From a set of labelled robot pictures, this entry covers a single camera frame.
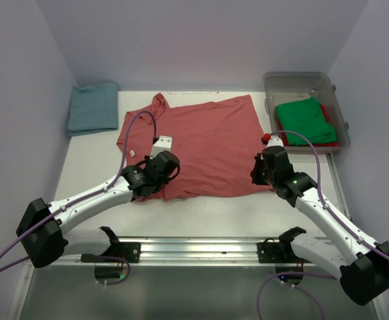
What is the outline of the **salmon pink t shirt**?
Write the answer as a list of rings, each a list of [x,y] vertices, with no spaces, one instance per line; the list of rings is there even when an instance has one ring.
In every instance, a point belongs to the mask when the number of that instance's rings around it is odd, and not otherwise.
[[[181,172],[151,199],[240,197],[271,190],[253,184],[250,176],[254,157],[263,149],[263,130],[250,95],[170,107],[163,94],[156,94],[150,105],[125,114],[117,147],[129,165],[151,152],[153,133],[172,137],[171,151]]]

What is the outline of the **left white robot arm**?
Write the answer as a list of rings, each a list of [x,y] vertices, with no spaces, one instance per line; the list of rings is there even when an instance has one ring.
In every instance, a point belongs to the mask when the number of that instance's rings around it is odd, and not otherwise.
[[[76,227],[110,208],[158,193],[180,169],[177,156],[161,151],[76,196],[51,203],[33,200],[17,227],[18,239],[36,268],[64,255],[82,255],[83,261],[96,263],[122,258],[125,250],[110,227],[88,231],[76,231]]]

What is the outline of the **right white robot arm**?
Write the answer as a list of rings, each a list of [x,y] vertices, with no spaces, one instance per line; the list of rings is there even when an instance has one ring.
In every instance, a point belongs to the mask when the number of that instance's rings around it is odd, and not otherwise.
[[[254,157],[251,171],[255,185],[269,185],[290,206],[308,217],[330,240],[327,245],[293,228],[282,242],[335,277],[356,304],[366,305],[389,289],[389,242],[378,242],[361,231],[322,193],[319,182],[295,172],[284,147],[266,147]]]

